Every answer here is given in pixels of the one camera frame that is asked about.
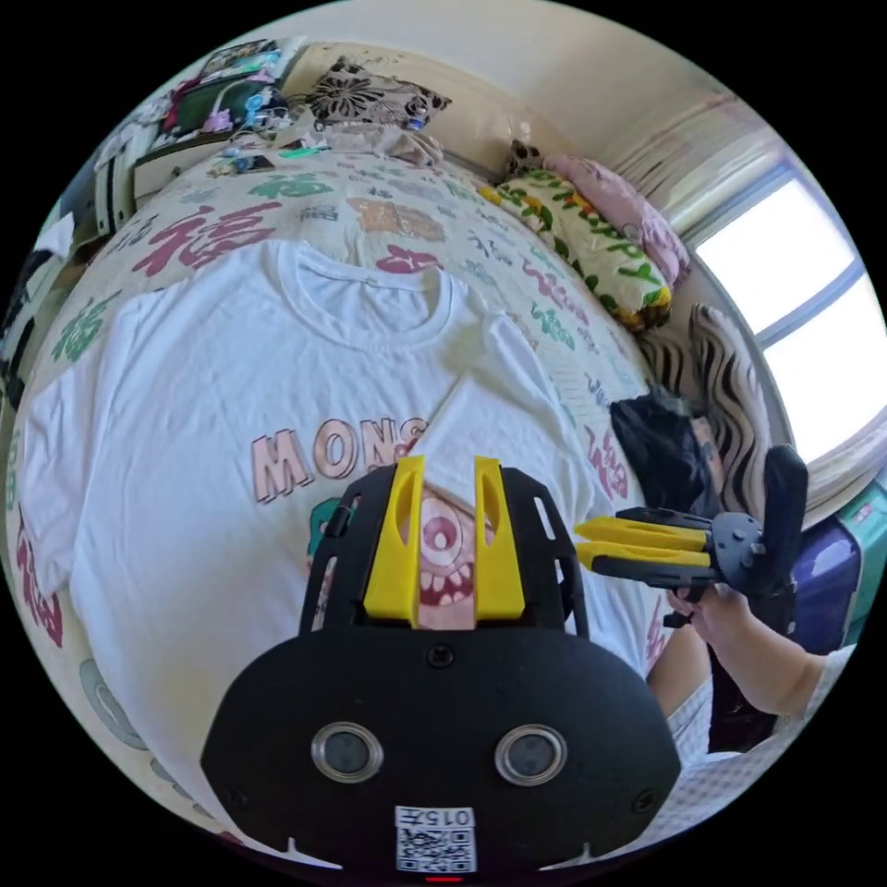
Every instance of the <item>pink pillow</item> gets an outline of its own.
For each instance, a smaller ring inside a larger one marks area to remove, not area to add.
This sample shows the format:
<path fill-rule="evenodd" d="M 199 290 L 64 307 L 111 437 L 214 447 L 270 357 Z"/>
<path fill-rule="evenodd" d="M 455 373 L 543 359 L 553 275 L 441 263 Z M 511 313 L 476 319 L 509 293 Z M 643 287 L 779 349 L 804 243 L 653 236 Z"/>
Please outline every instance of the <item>pink pillow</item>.
<path fill-rule="evenodd" d="M 552 154 L 542 166 L 568 178 L 623 237 L 641 246 L 656 262 L 669 288 L 690 273 L 690 256 L 680 237 L 662 214 L 623 178 L 593 160 L 566 154 Z"/>

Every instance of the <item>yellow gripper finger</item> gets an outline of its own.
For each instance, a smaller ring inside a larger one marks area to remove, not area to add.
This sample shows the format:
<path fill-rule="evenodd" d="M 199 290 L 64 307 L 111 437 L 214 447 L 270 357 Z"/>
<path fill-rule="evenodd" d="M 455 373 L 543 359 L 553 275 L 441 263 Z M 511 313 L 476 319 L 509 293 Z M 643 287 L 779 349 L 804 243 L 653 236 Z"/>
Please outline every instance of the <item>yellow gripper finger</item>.
<path fill-rule="evenodd" d="M 704 529 L 669 527 L 666 524 L 648 524 L 640 520 L 601 515 L 575 527 L 575 532 L 592 542 L 620 542 L 650 548 L 672 548 L 686 552 L 701 552 L 708 544 Z"/>
<path fill-rule="evenodd" d="M 397 463 L 363 606 L 371 619 L 419 626 L 419 535 L 424 456 Z M 406 541 L 401 528 L 406 526 Z"/>
<path fill-rule="evenodd" d="M 623 545 L 618 542 L 580 542 L 576 546 L 579 562 L 594 572 L 596 557 L 614 557 L 624 561 L 642 561 L 647 564 L 711 567 L 711 558 L 704 552 L 685 552 L 674 548 L 646 548 L 641 545 Z"/>
<path fill-rule="evenodd" d="M 497 459 L 474 459 L 474 618 L 475 624 L 519 619 L 526 606 L 517 565 L 515 534 Z M 487 542 L 487 521 L 492 541 Z"/>

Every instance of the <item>wall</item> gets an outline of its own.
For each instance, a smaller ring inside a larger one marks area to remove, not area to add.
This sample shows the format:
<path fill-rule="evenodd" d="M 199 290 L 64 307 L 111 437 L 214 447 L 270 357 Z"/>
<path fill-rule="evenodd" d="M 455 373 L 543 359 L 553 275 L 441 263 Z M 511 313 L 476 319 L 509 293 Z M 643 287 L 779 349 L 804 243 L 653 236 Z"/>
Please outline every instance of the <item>wall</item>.
<path fill-rule="evenodd" d="M 542 0 L 344 0 L 269 22 L 229 44 L 293 34 L 409 50 L 461 68 L 522 99 L 591 155 L 657 106 L 711 85 L 708 75 L 647 37 Z"/>

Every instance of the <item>cushion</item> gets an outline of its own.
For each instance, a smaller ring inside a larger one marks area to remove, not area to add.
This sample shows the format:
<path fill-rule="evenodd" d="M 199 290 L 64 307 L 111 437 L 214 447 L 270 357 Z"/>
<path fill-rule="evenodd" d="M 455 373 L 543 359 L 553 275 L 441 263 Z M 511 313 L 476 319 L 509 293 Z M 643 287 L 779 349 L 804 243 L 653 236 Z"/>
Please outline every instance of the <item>cushion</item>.
<path fill-rule="evenodd" d="M 672 326 L 648 330 L 638 336 L 638 345 L 655 383 L 693 403 L 705 400 L 687 332 Z"/>
<path fill-rule="evenodd" d="M 539 235 L 626 329 L 640 333 L 668 320 L 671 291 L 652 259 L 602 218 L 572 182 L 533 169 L 479 191 Z"/>
<path fill-rule="evenodd" d="M 434 90 L 395 77 L 372 74 L 341 56 L 311 87 L 305 102 L 321 123 L 381 123 L 423 126 L 451 102 Z"/>
<path fill-rule="evenodd" d="M 624 237 L 644 248 L 665 282 L 674 288 L 690 273 L 690 256 L 681 238 L 647 199 L 606 166 L 585 157 L 553 154 L 544 166 L 576 185 L 579 193 Z"/>
<path fill-rule="evenodd" d="M 723 507 L 763 520 L 764 458 L 772 435 L 756 360 L 739 327 L 708 305 L 693 306 L 689 332 L 723 464 Z"/>
<path fill-rule="evenodd" d="M 528 142 L 514 139 L 511 143 L 511 153 L 505 164 L 505 178 L 517 178 L 531 169 L 539 169 L 542 166 L 541 151 Z"/>

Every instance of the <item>black cloth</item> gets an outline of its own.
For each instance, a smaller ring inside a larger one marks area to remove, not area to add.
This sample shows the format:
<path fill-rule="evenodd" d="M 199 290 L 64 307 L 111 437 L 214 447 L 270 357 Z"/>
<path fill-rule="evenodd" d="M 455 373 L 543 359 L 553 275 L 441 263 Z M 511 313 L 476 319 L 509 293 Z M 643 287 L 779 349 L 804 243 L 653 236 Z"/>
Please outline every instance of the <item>black cloth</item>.
<path fill-rule="evenodd" d="M 723 511 L 686 400 L 657 388 L 615 401 L 610 417 L 648 506 L 709 519 Z"/>

